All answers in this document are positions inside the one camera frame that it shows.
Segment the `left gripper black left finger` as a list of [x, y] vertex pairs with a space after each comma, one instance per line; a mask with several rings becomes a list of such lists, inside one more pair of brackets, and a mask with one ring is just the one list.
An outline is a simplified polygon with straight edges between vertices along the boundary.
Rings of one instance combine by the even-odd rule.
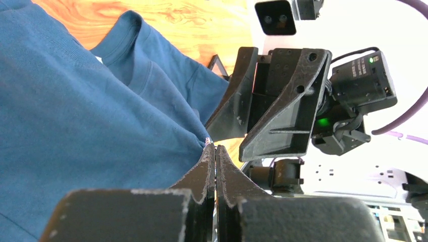
[[213, 144], [168, 189], [82, 189], [57, 204], [41, 241], [211, 241]]

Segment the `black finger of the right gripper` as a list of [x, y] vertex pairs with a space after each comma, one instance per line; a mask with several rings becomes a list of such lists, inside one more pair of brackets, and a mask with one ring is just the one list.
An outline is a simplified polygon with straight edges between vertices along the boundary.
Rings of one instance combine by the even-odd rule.
[[244, 137], [247, 133], [258, 48], [241, 47], [226, 92], [205, 127], [212, 141]]

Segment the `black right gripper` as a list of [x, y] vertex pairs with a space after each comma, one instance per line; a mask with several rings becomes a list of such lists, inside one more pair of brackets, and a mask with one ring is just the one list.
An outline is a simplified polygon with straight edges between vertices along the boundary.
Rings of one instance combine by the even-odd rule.
[[341, 156], [370, 142], [364, 116], [398, 100], [383, 52], [357, 54], [334, 68], [326, 49], [275, 48], [259, 56], [239, 160], [300, 157], [309, 144]]

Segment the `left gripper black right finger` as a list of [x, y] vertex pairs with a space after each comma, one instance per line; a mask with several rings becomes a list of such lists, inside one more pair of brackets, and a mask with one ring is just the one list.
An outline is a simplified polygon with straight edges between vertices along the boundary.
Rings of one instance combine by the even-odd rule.
[[369, 208], [346, 197], [276, 198], [218, 146], [219, 241], [383, 241]]

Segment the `black square frame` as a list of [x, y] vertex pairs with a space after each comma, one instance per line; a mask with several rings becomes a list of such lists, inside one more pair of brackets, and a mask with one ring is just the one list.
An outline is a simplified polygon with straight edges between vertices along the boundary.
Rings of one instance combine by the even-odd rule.
[[207, 68], [226, 81], [230, 78], [218, 54], [212, 56]]

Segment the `blue shirt garment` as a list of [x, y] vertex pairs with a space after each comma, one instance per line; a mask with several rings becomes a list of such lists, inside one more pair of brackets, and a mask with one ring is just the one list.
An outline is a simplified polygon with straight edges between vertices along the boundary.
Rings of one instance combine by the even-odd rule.
[[1, 241], [37, 241], [81, 188], [167, 188], [199, 160], [228, 82], [134, 11], [95, 48], [1, 1]]

